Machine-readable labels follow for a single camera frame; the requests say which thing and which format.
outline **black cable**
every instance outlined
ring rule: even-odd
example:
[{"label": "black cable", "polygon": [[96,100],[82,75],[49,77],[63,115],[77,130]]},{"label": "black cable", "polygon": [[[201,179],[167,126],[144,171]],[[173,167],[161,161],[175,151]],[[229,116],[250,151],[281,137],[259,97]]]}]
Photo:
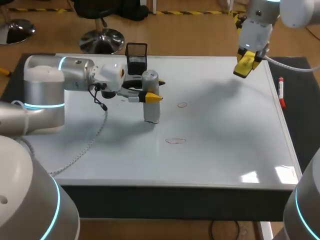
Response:
[{"label": "black cable", "polygon": [[[92,86],[94,86],[94,95],[93,95],[92,92],[91,92],[91,87],[92,87]],[[89,92],[90,95],[93,97],[93,102],[94,102],[95,104],[99,104],[99,106],[100,106],[104,111],[107,111],[108,108],[107,108],[107,106],[106,106],[104,103],[102,103],[101,101],[99,101],[99,100],[97,99],[97,93],[98,93],[101,89],[102,89],[102,90],[106,89],[106,87],[107,87],[106,84],[100,84],[100,83],[92,83],[92,84],[90,84],[89,87],[88,87],[88,92]]]},{"label": "black cable", "polygon": [[317,37],[307,26],[305,27],[307,29],[307,31],[312,35],[314,36],[316,39],[318,39],[320,41],[320,38]]},{"label": "black cable", "polygon": [[[215,221],[212,220],[209,224],[209,238],[210,240],[215,240],[213,234],[212,234],[212,227],[214,225]],[[236,234],[236,237],[235,237],[235,240],[238,240],[239,238],[239,235],[240,235],[240,225],[238,223],[238,221],[234,221],[235,225],[236,225],[236,228],[237,228],[237,234]]]},{"label": "black cable", "polygon": [[215,238],[214,238],[214,236],[213,236],[213,234],[212,234],[212,226],[214,225],[214,223],[215,223],[215,221],[212,220],[212,221],[210,222],[210,224],[209,224],[209,238],[210,238],[210,240],[215,240]]}]

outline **white cable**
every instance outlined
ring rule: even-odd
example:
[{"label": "white cable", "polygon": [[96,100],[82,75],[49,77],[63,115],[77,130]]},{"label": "white cable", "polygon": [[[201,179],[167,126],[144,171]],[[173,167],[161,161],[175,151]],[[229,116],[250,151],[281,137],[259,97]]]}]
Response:
[{"label": "white cable", "polygon": [[[108,111],[105,111],[104,112],[104,120],[103,120],[98,132],[95,134],[95,136],[93,137],[91,142],[89,142],[88,145],[84,148],[84,150],[78,156],[76,156],[72,161],[70,161],[68,164],[66,164],[63,167],[60,167],[57,170],[48,171],[48,174],[55,176],[55,175],[63,172],[64,170],[66,170],[67,168],[72,166],[73,164],[75,164],[92,147],[92,145],[95,143],[97,137],[101,134],[103,128],[105,127],[107,119],[108,119]],[[26,140],[25,138],[23,138],[23,137],[20,140],[27,145],[27,147],[30,149],[31,155],[34,156],[35,155],[35,150],[34,150],[33,146],[31,145],[31,143],[28,140]]]},{"label": "white cable", "polygon": [[29,112],[28,112],[28,109],[26,109],[25,105],[23,104],[22,101],[19,101],[19,100],[14,100],[11,102],[11,104],[19,104],[24,113],[25,113],[25,119],[24,119],[24,128],[23,128],[23,133],[22,133],[22,136],[26,135],[27,134],[27,131],[28,131],[28,128],[29,128]]},{"label": "white cable", "polygon": [[304,69],[304,68],[296,68],[296,67],[293,67],[293,66],[285,65],[285,64],[283,64],[281,62],[278,62],[276,60],[271,59],[268,56],[264,56],[264,58],[266,60],[268,60],[272,64],[275,64],[275,65],[278,65],[279,67],[282,67],[282,68],[285,68],[285,69],[289,69],[289,70],[292,70],[292,71],[296,71],[296,72],[311,73],[311,72],[314,72],[314,71],[317,71],[317,70],[320,69],[320,65],[316,66],[316,67],[313,67],[313,68]]}]

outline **drawn circle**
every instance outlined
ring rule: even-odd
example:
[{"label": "drawn circle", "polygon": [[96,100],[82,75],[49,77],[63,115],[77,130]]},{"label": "drawn circle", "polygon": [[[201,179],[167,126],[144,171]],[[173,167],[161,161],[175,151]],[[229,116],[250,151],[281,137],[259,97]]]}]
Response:
[{"label": "drawn circle", "polygon": [[168,144],[184,144],[187,140],[184,138],[167,138],[165,141]]},{"label": "drawn circle", "polygon": [[188,105],[188,104],[187,104],[186,102],[180,102],[180,103],[178,104],[178,108],[183,109],[183,108],[185,108],[187,105]]}]

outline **yellow black tape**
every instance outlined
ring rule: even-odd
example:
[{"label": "yellow black tape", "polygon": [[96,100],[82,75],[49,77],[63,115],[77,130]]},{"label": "yellow black tape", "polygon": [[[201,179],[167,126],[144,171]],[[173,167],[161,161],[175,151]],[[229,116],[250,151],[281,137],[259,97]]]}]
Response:
[{"label": "yellow black tape", "polygon": [[214,15],[227,14],[236,16],[237,14],[245,13],[244,11],[156,11],[156,15]]},{"label": "yellow black tape", "polygon": [[9,8],[11,12],[73,12],[70,8]]},{"label": "yellow black tape", "polygon": [[[9,8],[11,12],[73,12],[71,8]],[[245,11],[157,11],[156,15],[215,15],[227,14],[235,17]]]}]

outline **chair base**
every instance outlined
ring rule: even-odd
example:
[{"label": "chair base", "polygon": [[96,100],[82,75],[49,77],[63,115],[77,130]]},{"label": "chair base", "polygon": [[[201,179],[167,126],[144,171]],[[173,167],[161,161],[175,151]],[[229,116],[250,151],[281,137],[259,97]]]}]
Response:
[{"label": "chair base", "polygon": [[125,45],[125,37],[117,30],[104,28],[87,32],[80,39],[80,48],[85,54],[114,54]]},{"label": "chair base", "polygon": [[13,19],[0,26],[0,45],[23,42],[36,31],[35,26],[25,19]]}]

